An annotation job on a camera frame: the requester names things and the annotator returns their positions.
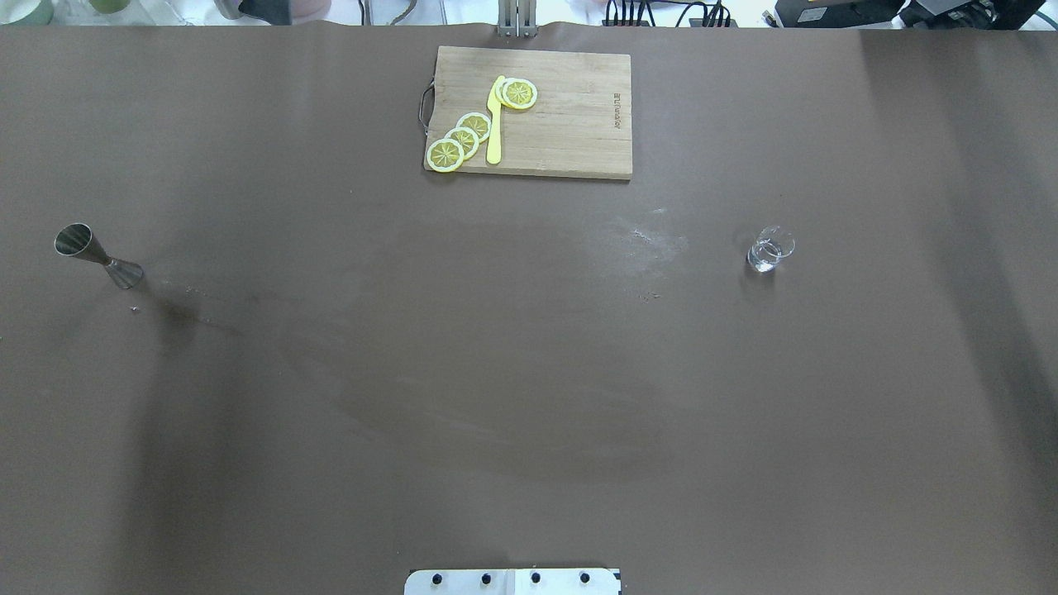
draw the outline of yellow knife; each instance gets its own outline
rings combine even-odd
[[[496,88],[503,85],[506,78],[506,76],[496,77],[496,82],[492,84],[492,89],[489,89],[489,102],[486,104],[489,108],[489,114],[492,116],[492,129],[489,132],[489,148],[485,151],[485,160],[493,165],[499,163],[499,159],[503,157],[499,146],[501,142],[499,138],[499,113],[504,110],[504,105],[499,103],[499,98],[496,96]]]

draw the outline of sticker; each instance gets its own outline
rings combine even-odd
[[[801,16],[797,18],[797,22],[811,22],[818,21],[823,18],[826,14],[826,6],[821,6],[819,8],[808,8],[801,13]]]

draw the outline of jigger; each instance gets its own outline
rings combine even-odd
[[[73,223],[60,231],[55,236],[55,251],[63,256],[103,265],[114,285],[122,289],[130,289],[143,278],[143,267],[108,256],[107,251],[92,233],[92,228],[85,223]]]

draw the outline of clear liquid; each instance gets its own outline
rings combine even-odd
[[[770,239],[758,241],[746,254],[746,260],[758,272],[766,273],[779,265],[783,258],[783,249]]]

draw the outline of table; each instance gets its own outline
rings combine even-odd
[[[1058,37],[713,33],[0,31],[4,589],[1055,592]],[[424,172],[439,44],[630,53],[632,181]]]

